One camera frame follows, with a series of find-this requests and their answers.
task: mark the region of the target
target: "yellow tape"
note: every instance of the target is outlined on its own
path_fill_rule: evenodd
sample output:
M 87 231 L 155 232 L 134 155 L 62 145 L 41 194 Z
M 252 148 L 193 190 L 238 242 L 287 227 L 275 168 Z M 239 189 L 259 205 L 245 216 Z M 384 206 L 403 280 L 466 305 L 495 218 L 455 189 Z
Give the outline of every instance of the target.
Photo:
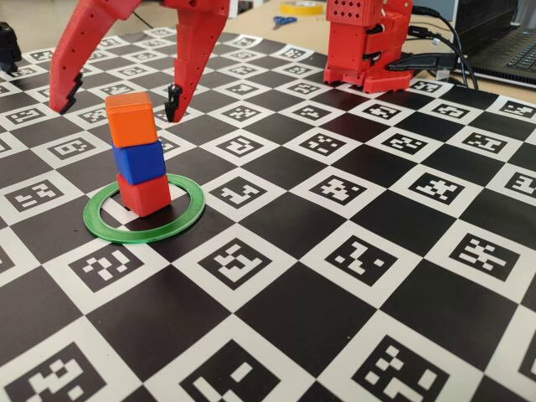
M 292 15 L 319 15 L 322 14 L 322 5 L 307 1 L 285 2 L 281 4 L 281 12 Z

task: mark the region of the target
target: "laptop keyboard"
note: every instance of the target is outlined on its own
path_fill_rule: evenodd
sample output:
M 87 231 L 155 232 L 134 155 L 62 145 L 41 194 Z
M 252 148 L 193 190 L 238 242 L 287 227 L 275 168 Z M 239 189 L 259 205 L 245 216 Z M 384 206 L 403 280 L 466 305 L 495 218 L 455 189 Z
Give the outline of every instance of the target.
M 516 54 L 507 64 L 521 70 L 536 71 L 536 39 L 529 42 L 518 54 Z

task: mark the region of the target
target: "red cube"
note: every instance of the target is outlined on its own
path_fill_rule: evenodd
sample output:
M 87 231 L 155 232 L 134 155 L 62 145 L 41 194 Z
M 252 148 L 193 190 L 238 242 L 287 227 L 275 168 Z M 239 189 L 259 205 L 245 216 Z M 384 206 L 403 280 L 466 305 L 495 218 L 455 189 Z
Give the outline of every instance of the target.
M 119 173 L 116 179 L 123 205 L 139 216 L 148 216 L 171 203 L 165 174 L 135 185 L 130 185 Z

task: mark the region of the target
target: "blue cube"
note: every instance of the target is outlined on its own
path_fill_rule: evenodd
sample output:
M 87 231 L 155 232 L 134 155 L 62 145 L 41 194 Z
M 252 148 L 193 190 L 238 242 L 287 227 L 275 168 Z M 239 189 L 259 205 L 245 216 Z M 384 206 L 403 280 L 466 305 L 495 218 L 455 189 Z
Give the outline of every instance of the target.
M 166 173 L 160 141 L 135 147 L 113 147 L 117 171 L 130 184 L 139 184 Z

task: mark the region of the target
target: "red robot arm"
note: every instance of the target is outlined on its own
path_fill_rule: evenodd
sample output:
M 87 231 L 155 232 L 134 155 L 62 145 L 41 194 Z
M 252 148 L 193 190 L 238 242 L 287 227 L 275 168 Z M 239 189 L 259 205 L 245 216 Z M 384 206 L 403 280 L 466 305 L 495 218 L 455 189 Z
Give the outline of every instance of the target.
M 327 0 L 329 51 L 324 80 L 344 81 L 365 92 L 401 90 L 411 71 L 387 71 L 400 58 L 410 25 L 411 0 Z
M 79 0 L 52 58 L 50 107 L 65 113 L 82 85 L 80 70 L 117 19 L 127 19 L 141 0 Z M 175 80 L 167 118 L 179 121 L 192 99 L 229 14 L 229 0 L 164 0 L 178 11 Z

